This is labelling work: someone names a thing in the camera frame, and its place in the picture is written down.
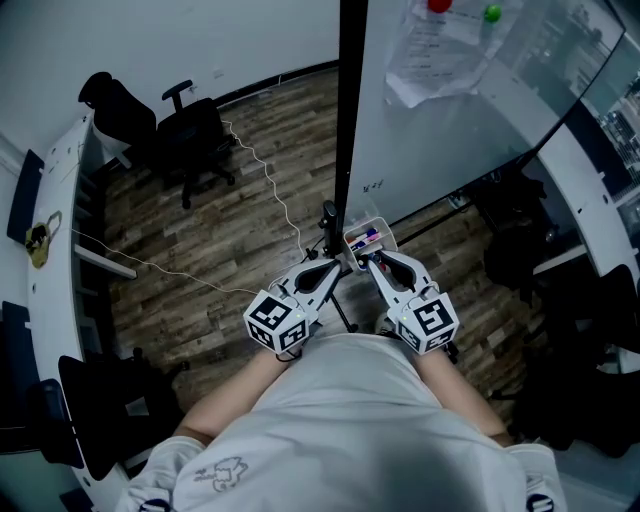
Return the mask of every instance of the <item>cable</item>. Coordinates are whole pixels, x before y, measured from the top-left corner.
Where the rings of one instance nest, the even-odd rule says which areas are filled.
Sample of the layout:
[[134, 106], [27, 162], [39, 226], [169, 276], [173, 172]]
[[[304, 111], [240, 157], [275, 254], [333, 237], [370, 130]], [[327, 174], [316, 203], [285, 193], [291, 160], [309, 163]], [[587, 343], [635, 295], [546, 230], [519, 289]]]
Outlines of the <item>cable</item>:
[[[300, 250], [300, 254], [302, 255], [302, 261], [300, 262], [295, 262], [292, 263], [291, 265], [287, 265], [284, 268], [281, 268], [279, 270], [276, 270], [275, 272], [282, 272], [283, 270], [287, 270], [295, 265], [298, 265], [299, 263], [302, 263], [303, 261], [305, 261], [309, 256], [307, 254], [305, 254], [304, 250], [302, 249], [302, 244], [300, 242], [300, 237], [301, 237], [301, 233], [300, 230], [298, 229], [298, 227], [293, 224], [291, 222], [291, 220], [289, 219], [289, 209], [287, 208], [287, 205], [278, 197], [278, 192], [277, 192], [277, 184], [275, 181], [273, 181], [271, 179], [271, 177], [269, 176], [269, 173], [267, 172], [267, 163], [264, 160], [260, 160], [257, 156], [256, 156], [256, 150], [254, 148], [252, 148], [251, 146], [245, 146], [242, 143], [242, 140], [240, 139], [240, 137], [238, 137], [238, 135], [233, 131], [233, 123], [231, 121], [222, 121], [225, 124], [229, 125], [229, 131], [231, 132], [231, 134], [233, 135], [233, 137], [235, 138], [235, 140], [238, 141], [238, 143], [240, 144], [240, 146], [242, 146], [244, 149], [248, 149], [253, 153], [253, 158], [257, 161], [260, 162], [262, 165], [264, 165], [264, 175], [265, 177], [273, 184], [273, 196], [276, 198], [276, 200], [282, 205], [284, 206], [284, 216], [287, 220], [287, 223], [296, 230], [296, 232], [298, 233], [298, 249]], [[78, 146], [78, 164], [76, 164], [71, 170], [75, 169], [75, 167], [77, 167], [77, 165], [79, 165], [79, 161], [80, 161], [80, 147]], [[64, 179], [71, 173], [71, 171], [67, 172], [67, 174], [62, 178], [61, 182], [64, 181]], [[99, 243], [102, 247], [104, 247], [107, 251], [114, 253], [114, 254], [120, 254], [121, 256], [124, 256], [125, 258], [128, 258], [130, 260], [133, 261], [137, 261], [138, 263], [141, 263], [142, 265], [148, 265], [148, 266], [152, 266], [152, 267], [156, 267], [160, 272], [163, 272], [165, 274], [168, 275], [172, 275], [172, 276], [185, 276], [188, 277], [189, 279], [193, 279], [194, 281], [204, 284], [206, 286], [210, 286], [211, 288], [218, 290], [220, 292], [223, 293], [232, 293], [232, 292], [245, 292], [245, 293], [250, 293], [252, 295], [258, 295], [256, 292], [251, 291], [251, 290], [246, 290], [244, 288], [231, 288], [230, 290], [225, 290], [224, 288], [220, 288], [219, 286], [216, 286], [214, 284], [208, 283], [206, 281], [202, 281], [201, 279], [198, 279], [197, 277], [193, 277], [191, 274], [187, 274], [186, 272], [170, 272], [168, 270], [163, 269], [162, 267], [156, 265], [155, 263], [151, 263], [149, 261], [142, 261], [139, 260], [138, 258], [134, 258], [133, 256], [129, 256], [128, 254], [125, 254], [123, 252], [120, 251], [116, 251], [115, 249], [111, 249], [110, 247], [108, 247], [107, 245], [103, 244], [100, 240], [98, 240], [97, 238], [93, 238], [92, 236], [89, 235], [85, 235], [84, 233], [77, 231], [73, 228], [69, 228], [71, 229], [71, 231], [73, 231], [74, 233], [77, 233], [80, 236], [84, 236], [86, 238], [89, 238], [90, 240], [93, 240], [94, 242]], [[313, 246], [313, 248], [311, 249], [312, 251], [316, 248], [316, 246], [322, 241], [322, 238], [320, 240], [318, 240], [315, 245]], [[269, 285], [268, 289], [271, 289], [271, 287], [273, 286], [273, 283], [275, 283], [278, 279], [280, 279], [282, 276], [274, 279], [271, 284]]]
[[74, 233], [77, 233], [78, 235], [81, 235], [81, 236], [84, 236], [86, 238], [89, 238], [89, 239], [93, 240], [94, 242], [98, 242], [102, 247], [104, 247], [109, 252], [112, 252], [112, 253], [115, 253], [115, 254], [120, 254], [121, 256], [124, 256], [125, 258], [129, 258], [130, 260], [137, 261], [138, 263], [142, 263], [143, 265], [149, 265], [149, 266], [152, 266], [152, 267], [156, 267], [160, 272], [164, 272], [165, 274], [169, 274], [171, 276], [185, 276], [185, 277], [188, 277], [189, 279], [193, 279], [194, 281], [197, 281], [198, 283], [202, 283], [202, 284], [205, 284], [207, 286], [210, 286], [211, 288], [214, 288], [215, 290], [218, 290], [219, 292], [222, 292], [222, 293], [246, 292], [246, 293], [250, 293], [252, 295], [258, 295], [256, 292], [252, 292], [251, 290], [245, 290], [244, 288], [231, 288], [230, 290], [225, 290], [224, 288], [220, 288], [219, 286], [216, 286], [215, 284], [207, 283], [206, 281], [203, 281], [202, 279], [198, 279], [197, 277], [193, 277], [191, 274], [187, 274], [186, 272], [170, 272], [168, 270], [163, 269], [162, 267], [159, 267], [155, 263], [151, 263], [149, 261], [142, 261], [142, 260], [139, 260], [138, 258], [134, 258], [133, 256], [129, 256], [128, 254], [125, 254], [123, 252], [116, 251], [115, 249], [111, 249], [110, 247], [107, 247], [105, 244], [103, 244], [97, 238], [93, 238], [92, 236], [85, 235], [84, 233], [81, 233], [80, 231], [78, 231], [76, 229], [73, 229], [73, 228], [69, 228], [69, 229], [71, 231], [73, 231]]
[[[284, 201], [282, 201], [279, 197], [278, 197], [278, 192], [277, 192], [277, 185], [276, 182], [273, 181], [271, 179], [271, 177], [269, 176], [269, 173], [267, 172], [267, 162], [265, 162], [264, 160], [260, 160], [257, 156], [256, 156], [256, 150], [254, 148], [252, 148], [251, 146], [245, 146], [242, 143], [242, 140], [240, 140], [240, 137], [238, 137], [238, 135], [236, 134], [236, 132], [233, 131], [233, 123], [231, 121], [224, 121], [222, 120], [223, 123], [228, 124], [229, 125], [229, 131], [231, 132], [231, 135], [233, 135], [233, 137], [238, 141], [238, 143], [240, 144], [240, 146], [242, 146], [244, 149], [249, 149], [251, 150], [251, 152], [253, 153], [253, 158], [257, 161], [260, 162], [262, 165], [264, 165], [264, 175], [265, 177], [271, 182], [273, 183], [273, 197], [276, 198], [276, 200], [282, 205], [284, 206], [284, 216], [287, 219], [287, 222], [289, 223], [289, 225], [296, 230], [296, 232], [298, 233], [298, 249], [300, 249], [300, 254], [302, 255], [302, 258], [305, 257], [305, 252], [302, 249], [302, 244], [300, 242], [300, 230], [298, 229], [298, 227], [293, 224], [293, 222], [291, 222], [291, 220], [289, 220], [289, 209], [287, 208], [287, 205], [284, 203]], [[293, 267], [293, 265], [289, 265], [288, 267], [284, 267], [281, 268], [280, 270], [278, 270], [277, 272], [280, 272], [282, 270], [286, 270], [288, 268]]]

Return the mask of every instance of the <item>white cable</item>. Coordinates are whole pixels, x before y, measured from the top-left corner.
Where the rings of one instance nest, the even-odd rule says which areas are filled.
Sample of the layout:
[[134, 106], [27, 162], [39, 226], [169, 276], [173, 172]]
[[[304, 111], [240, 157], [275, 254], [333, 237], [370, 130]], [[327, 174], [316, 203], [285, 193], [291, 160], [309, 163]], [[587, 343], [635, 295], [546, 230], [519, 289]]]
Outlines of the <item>white cable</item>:
[[149, 266], [152, 266], [152, 267], [156, 267], [160, 272], [164, 272], [165, 274], [169, 274], [171, 276], [185, 276], [185, 277], [188, 277], [189, 279], [193, 279], [194, 281], [197, 281], [198, 283], [205, 284], [205, 285], [210, 286], [211, 288], [214, 288], [214, 289], [218, 290], [219, 292], [223, 292], [223, 293], [246, 292], [246, 293], [251, 293], [252, 295], [258, 295], [256, 292], [252, 292], [251, 290], [245, 290], [244, 288], [231, 288], [230, 290], [225, 290], [224, 288], [220, 288], [219, 286], [216, 286], [215, 284], [207, 283], [206, 281], [198, 279], [197, 277], [193, 277], [191, 274], [187, 274], [186, 272], [170, 272], [168, 270], [163, 269], [162, 267], [159, 267], [155, 263], [151, 263], [149, 261], [142, 261], [142, 260], [139, 260], [138, 258], [134, 258], [133, 256], [129, 256], [128, 254], [125, 254], [123, 252], [116, 251], [115, 249], [111, 249], [110, 247], [107, 247], [105, 244], [103, 244], [97, 238], [93, 238], [92, 236], [85, 235], [84, 233], [81, 233], [80, 231], [77, 231], [77, 230], [75, 230], [73, 228], [69, 228], [69, 229], [71, 231], [73, 231], [74, 233], [77, 233], [77, 234], [79, 234], [81, 236], [84, 236], [84, 237], [87, 237], [87, 238], [93, 240], [94, 242], [98, 242], [102, 247], [104, 247], [109, 252], [112, 252], [112, 253], [115, 253], [115, 254], [120, 254], [121, 256], [124, 256], [125, 258], [129, 258], [130, 260], [137, 261], [138, 263], [142, 263], [143, 265], [149, 265]]
[[[271, 183], [273, 183], [273, 197], [275, 197], [275, 198], [276, 198], [276, 200], [277, 200], [277, 201], [278, 201], [282, 206], [284, 206], [284, 216], [285, 216], [285, 218], [286, 218], [286, 220], [287, 220], [287, 223], [288, 223], [288, 224], [289, 224], [293, 229], [295, 229], [295, 230], [296, 230], [296, 232], [298, 233], [298, 241], [297, 241], [297, 242], [298, 242], [298, 249], [300, 249], [300, 254], [302, 255], [302, 261], [304, 261], [304, 258], [305, 258], [305, 256], [306, 256], [306, 255], [305, 255], [304, 250], [302, 249], [302, 244], [301, 244], [301, 242], [300, 242], [300, 237], [301, 237], [300, 230], [298, 229], [298, 227], [297, 227], [295, 224], [293, 224], [293, 223], [291, 222], [291, 220], [289, 219], [289, 210], [288, 210], [288, 208], [287, 208], [287, 205], [286, 205], [286, 204], [285, 204], [285, 203], [284, 203], [284, 202], [283, 202], [283, 201], [278, 197], [278, 192], [277, 192], [277, 185], [276, 185], [276, 182], [275, 182], [275, 181], [273, 181], [273, 180], [271, 179], [271, 177], [269, 176], [269, 173], [267, 172], [267, 162], [265, 162], [265, 161], [263, 161], [263, 160], [260, 160], [260, 159], [256, 156], [256, 150], [255, 150], [254, 148], [252, 148], [252, 147], [250, 147], [250, 146], [245, 146], [245, 145], [242, 143], [242, 140], [240, 140], [240, 137], [238, 137], [238, 135], [233, 131], [233, 123], [232, 123], [231, 121], [222, 121], [222, 122], [223, 122], [223, 123], [226, 123], [226, 124], [228, 124], [228, 125], [229, 125], [229, 131], [231, 132], [231, 134], [233, 135], [233, 137], [238, 141], [238, 143], [240, 144], [240, 146], [242, 146], [244, 149], [249, 149], [249, 150], [251, 150], [251, 152], [253, 153], [253, 158], [254, 158], [257, 162], [260, 162], [262, 165], [264, 165], [264, 175], [265, 175], [265, 177], [266, 177], [266, 178], [267, 178]], [[151, 263], [151, 262], [149, 262], [149, 261], [142, 261], [142, 260], [139, 260], [138, 258], [134, 258], [133, 256], [129, 256], [128, 254], [125, 254], [125, 253], [123, 253], [123, 252], [116, 251], [115, 249], [111, 249], [111, 247], [106, 246], [106, 245], [105, 245], [105, 244], [103, 244], [100, 240], [98, 240], [98, 239], [96, 239], [96, 238], [93, 238], [92, 236], [85, 235], [84, 233], [81, 233], [80, 231], [77, 231], [77, 230], [75, 230], [75, 229], [73, 229], [73, 228], [70, 228], [70, 229], [71, 229], [71, 231], [73, 231], [74, 233], [77, 233], [77, 234], [78, 234], [78, 235], [80, 235], [80, 236], [84, 236], [84, 237], [86, 237], [86, 238], [89, 238], [89, 239], [93, 240], [94, 242], [99, 243], [102, 247], [104, 247], [104, 248], [105, 248], [107, 251], [109, 251], [109, 252], [112, 252], [112, 253], [114, 253], [114, 254], [120, 254], [121, 256], [124, 256], [125, 258], [129, 258], [130, 260], [133, 260], [133, 261], [137, 261], [138, 263], [141, 263], [142, 265], [149, 265], [149, 266], [152, 266], [152, 267], [156, 267], [160, 272], [164, 272], [165, 274], [168, 274], [168, 275], [171, 275], [171, 276], [185, 276], [185, 277], [188, 277], [189, 279], [193, 279], [194, 281], [196, 281], [196, 282], [198, 282], [198, 283], [202, 283], [202, 284], [204, 284], [204, 285], [206, 285], [206, 286], [210, 286], [211, 288], [213, 288], [213, 289], [215, 289], [215, 290], [218, 290], [218, 291], [220, 291], [220, 292], [223, 292], [223, 293], [246, 292], [246, 293], [251, 293], [252, 295], [258, 295], [256, 292], [253, 292], [253, 291], [251, 291], [251, 290], [245, 290], [244, 288], [231, 288], [230, 290], [225, 290], [224, 288], [220, 288], [219, 286], [216, 286], [216, 285], [214, 285], [214, 284], [208, 283], [208, 282], [206, 282], [206, 281], [202, 281], [201, 279], [198, 279], [197, 277], [193, 277], [191, 274], [187, 274], [186, 272], [170, 272], [170, 271], [165, 270], [165, 269], [163, 269], [162, 267], [160, 267], [160, 266], [156, 265], [155, 263]], [[279, 270], [276, 270], [275, 272], [282, 272], [283, 270], [287, 270], [287, 269], [289, 269], [289, 268], [293, 267], [294, 265], [297, 265], [298, 263], [300, 263], [300, 262], [296, 261], [295, 263], [292, 263], [291, 265], [287, 265], [286, 267], [281, 268], [281, 269], [279, 269]], [[268, 289], [271, 289], [271, 287], [273, 286], [273, 283], [275, 283], [278, 279], [282, 279], [282, 276], [277, 277], [276, 279], [274, 279], [274, 280], [271, 282], [271, 284], [269, 285], [269, 288], [268, 288]]]
[[[251, 150], [251, 152], [253, 153], [253, 158], [255, 158], [256, 162], [260, 162], [262, 165], [264, 165], [264, 175], [265, 177], [271, 182], [273, 183], [273, 197], [276, 198], [276, 200], [282, 205], [284, 206], [284, 216], [287, 219], [287, 222], [289, 223], [289, 226], [291, 226], [293, 229], [296, 230], [296, 232], [298, 233], [298, 249], [300, 249], [300, 254], [302, 255], [302, 258], [304, 259], [304, 257], [306, 256], [304, 250], [302, 249], [302, 244], [300, 243], [300, 230], [298, 229], [298, 227], [293, 224], [291, 222], [291, 220], [289, 220], [289, 210], [287, 208], [287, 205], [278, 197], [278, 192], [277, 192], [277, 185], [276, 182], [273, 181], [271, 179], [271, 177], [269, 176], [269, 173], [267, 172], [267, 162], [260, 160], [257, 156], [256, 156], [256, 150], [253, 149], [250, 146], [245, 146], [242, 141], [240, 140], [240, 137], [238, 137], [238, 135], [236, 134], [236, 132], [233, 131], [233, 123], [231, 121], [222, 121], [225, 124], [229, 125], [229, 131], [231, 132], [231, 135], [233, 135], [233, 137], [238, 141], [238, 143], [240, 144], [240, 146], [242, 146], [244, 149], [249, 149]], [[280, 270], [277, 270], [276, 272], [281, 272], [282, 270], [286, 270], [290, 267], [293, 267], [293, 265], [289, 265], [288, 267], [284, 267], [281, 268]]]

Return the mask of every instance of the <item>green magnet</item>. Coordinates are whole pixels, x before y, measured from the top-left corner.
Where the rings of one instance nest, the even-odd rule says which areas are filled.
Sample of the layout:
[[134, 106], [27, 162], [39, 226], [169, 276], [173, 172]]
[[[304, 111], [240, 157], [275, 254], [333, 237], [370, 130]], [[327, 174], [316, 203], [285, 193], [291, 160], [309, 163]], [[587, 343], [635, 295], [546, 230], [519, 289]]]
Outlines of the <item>green magnet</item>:
[[484, 19], [490, 23], [495, 23], [502, 16], [502, 8], [498, 4], [491, 4], [484, 11]]

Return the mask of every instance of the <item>black pole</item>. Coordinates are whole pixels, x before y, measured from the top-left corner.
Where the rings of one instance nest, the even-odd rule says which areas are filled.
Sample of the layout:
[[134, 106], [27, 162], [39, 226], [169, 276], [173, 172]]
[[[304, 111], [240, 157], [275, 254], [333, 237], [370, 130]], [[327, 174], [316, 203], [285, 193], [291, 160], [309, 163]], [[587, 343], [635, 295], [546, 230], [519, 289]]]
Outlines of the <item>black pole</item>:
[[340, 0], [340, 60], [338, 78], [338, 133], [336, 146], [335, 238], [342, 237], [347, 209], [353, 144], [358, 121], [362, 58], [369, 0]]
[[342, 311], [342, 307], [340, 306], [340, 304], [338, 304], [338, 299], [336, 299], [336, 296], [333, 293], [331, 294], [331, 302], [333, 302], [333, 305], [338, 310], [338, 314], [340, 315], [340, 318], [342, 318], [342, 321], [347, 328], [347, 332], [355, 332], [353, 326], [349, 323], [349, 320], [347, 320], [347, 316], [344, 314], [344, 311]]

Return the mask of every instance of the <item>chair armrest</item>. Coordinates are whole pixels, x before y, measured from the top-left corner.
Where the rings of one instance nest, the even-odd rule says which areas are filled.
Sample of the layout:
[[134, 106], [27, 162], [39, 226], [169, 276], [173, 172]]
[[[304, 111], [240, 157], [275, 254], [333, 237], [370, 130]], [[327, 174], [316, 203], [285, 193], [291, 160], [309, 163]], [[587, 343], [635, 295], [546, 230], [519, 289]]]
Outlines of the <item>chair armrest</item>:
[[184, 82], [181, 82], [178, 85], [174, 85], [171, 89], [169, 89], [162, 95], [162, 101], [169, 98], [173, 98], [176, 95], [179, 95], [182, 91], [184, 91], [185, 89], [188, 89], [192, 85], [193, 85], [193, 82], [191, 80], [185, 80]]

